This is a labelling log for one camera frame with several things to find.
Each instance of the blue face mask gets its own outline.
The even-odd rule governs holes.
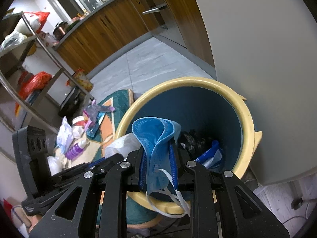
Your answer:
[[[146,153],[146,187],[147,193],[161,190],[168,185],[166,174],[171,173],[169,158],[170,139],[177,141],[181,126],[174,121],[156,117],[144,117],[132,124],[132,132],[140,141]]]

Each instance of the red plastic bag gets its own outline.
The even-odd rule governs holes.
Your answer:
[[[52,75],[46,72],[39,72],[32,78],[30,78],[27,82],[22,84],[22,87],[19,91],[19,96],[26,100],[26,98],[35,90],[43,89],[48,84],[48,82],[52,79]],[[15,104],[15,114],[17,113],[19,108],[19,104]]]
[[[29,13],[29,14],[33,14],[33,15],[36,15],[39,17],[39,20],[40,20],[40,28],[37,29],[36,33],[40,33],[40,31],[42,30],[44,24],[46,23],[47,21],[47,17],[49,16],[50,12],[25,12],[24,14],[26,13]]]

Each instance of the metal shelf rail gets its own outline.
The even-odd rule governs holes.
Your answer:
[[[61,74],[61,70],[63,71],[63,73],[84,93],[86,94],[86,96],[88,96],[90,99],[94,99],[91,94],[86,91],[74,78],[73,76],[64,68],[64,66],[56,59],[56,57],[54,55],[52,55],[47,47],[44,45],[43,41],[39,38],[39,36],[35,33],[35,31],[32,29],[30,23],[28,22],[28,20],[26,19],[25,15],[23,13],[19,13],[19,14],[15,14],[15,16],[21,16],[24,23],[26,24],[27,28],[29,29],[29,31],[36,37],[37,42],[40,44],[40,46],[43,48],[43,50],[47,53],[47,55],[49,56],[49,58],[56,64],[56,66],[58,68],[60,68],[60,70],[57,72],[58,75]],[[25,102],[23,99],[20,98],[20,96],[18,95],[18,93],[16,92],[16,90],[11,86],[11,84],[7,81],[6,77],[4,76],[4,74],[2,73],[2,71],[0,71],[0,83],[2,84],[2,86],[6,89],[6,91],[10,94],[10,96],[24,109],[26,110],[32,117],[34,117],[38,122],[40,122],[41,124],[43,124],[46,128],[48,128],[49,130],[51,130],[53,133],[58,133],[58,129],[54,126],[52,126],[51,123],[49,123],[44,117],[42,117],[41,115],[39,115],[37,113],[37,111],[31,106],[29,105],[27,102]],[[0,122],[7,127],[7,129],[11,132],[14,132],[14,129],[10,126],[10,124],[8,124],[1,116],[0,116]]]

